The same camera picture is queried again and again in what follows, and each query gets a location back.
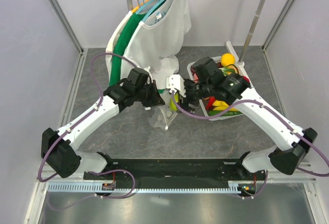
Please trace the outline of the red chili pepper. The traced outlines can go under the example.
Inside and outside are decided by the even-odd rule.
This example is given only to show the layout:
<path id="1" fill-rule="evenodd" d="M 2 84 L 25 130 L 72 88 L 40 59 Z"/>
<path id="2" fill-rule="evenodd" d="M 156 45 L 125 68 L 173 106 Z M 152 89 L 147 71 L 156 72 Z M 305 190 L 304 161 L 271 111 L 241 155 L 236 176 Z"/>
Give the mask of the red chili pepper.
<path id="1" fill-rule="evenodd" d="M 216 101 L 216 98 L 211 96 L 209 97 L 208 99 L 208 103 L 206 105 L 206 110 L 209 110 L 212 106 L 213 106 L 213 103 Z"/>

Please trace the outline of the yellow lemon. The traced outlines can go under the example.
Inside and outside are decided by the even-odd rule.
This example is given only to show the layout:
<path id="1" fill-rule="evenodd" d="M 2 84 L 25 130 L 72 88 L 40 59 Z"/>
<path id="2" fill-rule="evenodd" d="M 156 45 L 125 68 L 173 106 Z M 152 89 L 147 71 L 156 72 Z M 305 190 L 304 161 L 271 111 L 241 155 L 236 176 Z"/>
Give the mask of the yellow lemon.
<path id="1" fill-rule="evenodd" d="M 230 54 L 230 53 L 226 53 L 226 54 L 223 54 L 222 57 L 221 57 L 221 65 L 223 67 L 227 67 L 231 64 L 234 64 L 235 63 L 235 57 Z"/>

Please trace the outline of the clear zip top bag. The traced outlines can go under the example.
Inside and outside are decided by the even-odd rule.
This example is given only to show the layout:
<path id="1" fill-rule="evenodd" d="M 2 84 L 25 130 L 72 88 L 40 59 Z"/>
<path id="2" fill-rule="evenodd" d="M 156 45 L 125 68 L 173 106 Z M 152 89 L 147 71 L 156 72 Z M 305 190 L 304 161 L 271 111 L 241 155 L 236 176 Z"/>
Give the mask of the clear zip top bag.
<path id="1" fill-rule="evenodd" d="M 176 118 L 178 112 L 171 111 L 169 109 L 169 101 L 171 98 L 171 94 L 168 90 L 164 90 L 163 93 L 160 94 L 160 96 L 164 100 L 165 105 L 154 107 L 152 109 L 153 114 L 148 118 L 148 122 L 154 128 L 168 130 L 170 124 Z"/>

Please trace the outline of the red apple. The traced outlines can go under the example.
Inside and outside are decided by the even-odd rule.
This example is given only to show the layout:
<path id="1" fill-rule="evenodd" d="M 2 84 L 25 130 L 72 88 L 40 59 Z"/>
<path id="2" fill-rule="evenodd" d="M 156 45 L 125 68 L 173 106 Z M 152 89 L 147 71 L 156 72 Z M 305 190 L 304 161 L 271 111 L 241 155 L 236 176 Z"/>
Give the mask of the red apple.
<path id="1" fill-rule="evenodd" d="M 242 76 L 242 77 L 243 77 L 248 83 L 251 83 L 248 77 L 246 77 L 246 76 Z"/>

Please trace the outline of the green lime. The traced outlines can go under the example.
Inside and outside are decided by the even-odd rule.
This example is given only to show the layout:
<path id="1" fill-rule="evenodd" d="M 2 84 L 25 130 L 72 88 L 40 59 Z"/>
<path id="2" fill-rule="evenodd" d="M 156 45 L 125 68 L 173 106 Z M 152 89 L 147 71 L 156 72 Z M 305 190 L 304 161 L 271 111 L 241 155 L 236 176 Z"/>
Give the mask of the green lime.
<path id="1" fill-rule="evenodd" d="M 178 94 L 175 94 L 173 97 L 170 98 L 170 101 L 169 101 L 169 109 L 171 111 L 177 111 L 177 107 L 173 101 L 173 99 L 175 100 L 176 103 L 179 103 L 179 96 Z"/>

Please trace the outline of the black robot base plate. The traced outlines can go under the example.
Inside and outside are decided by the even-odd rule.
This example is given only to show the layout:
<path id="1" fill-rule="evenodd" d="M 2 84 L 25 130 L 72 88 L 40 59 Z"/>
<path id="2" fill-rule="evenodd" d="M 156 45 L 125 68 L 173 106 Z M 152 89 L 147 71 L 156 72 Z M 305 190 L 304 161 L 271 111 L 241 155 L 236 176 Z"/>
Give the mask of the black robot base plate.
<path id="1" fill-rule="evenodd" d="M 264 170 L 250 173 L 240 159 L 112 159 L 101 176 L 84 173 L 85 180 L 114 180 L 120 186 L 227 186 L 231 181 L 260 182 Z"/>

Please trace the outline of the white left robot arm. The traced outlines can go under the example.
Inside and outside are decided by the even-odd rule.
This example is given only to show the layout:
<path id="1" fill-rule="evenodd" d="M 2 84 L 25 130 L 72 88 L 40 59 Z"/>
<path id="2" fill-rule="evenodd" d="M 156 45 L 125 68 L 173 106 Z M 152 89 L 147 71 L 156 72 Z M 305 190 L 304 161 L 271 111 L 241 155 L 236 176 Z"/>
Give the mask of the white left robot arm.
<path id="1" fill-rule="evenodd" d="M 77 150 L 99 126 L 135 102 L 140 102 L 144 107 L 165 103 L 150 73 L 139 67 L 131 69 L 127 78 L 103 91 L 95 104 L 76 119 L 57 130 L 46 129 L 41 142 L 43 163 L 47 163 L 62 178 L 69 177 L 77 170 L 93 170 L 101 179 L 109 179 L 113 167 L 107 164 L 103 156 L 78 153 Z"/>

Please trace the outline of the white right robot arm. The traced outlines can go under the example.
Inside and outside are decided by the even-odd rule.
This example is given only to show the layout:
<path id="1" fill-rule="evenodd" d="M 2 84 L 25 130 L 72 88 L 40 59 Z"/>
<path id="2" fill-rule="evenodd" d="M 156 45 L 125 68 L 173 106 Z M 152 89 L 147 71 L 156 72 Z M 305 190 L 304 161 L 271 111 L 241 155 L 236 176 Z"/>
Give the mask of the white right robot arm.
<path id="1" fill-rule="evenodd" d="M 224 75 L 214 59 L 204 57 L 196 61 L 192 69 L 198 80 L 184 81 L 188 103 L 196 104 L 200 99 L 215 97 L 229 105 L 235 104 L 238 111 L 253 121 L 275 143 L 274 147 L 266 150 L 246 152 L 242 156 L 242 162 L 235 167 L 236 175 L 245 180 L 257 171 L 269 169 L 292 175 L 309 152 L 310 147 L 304 140 L 313 143 L 317 132 L 290 122 L 273 109 L 245 77 L 235 72 Z"/>

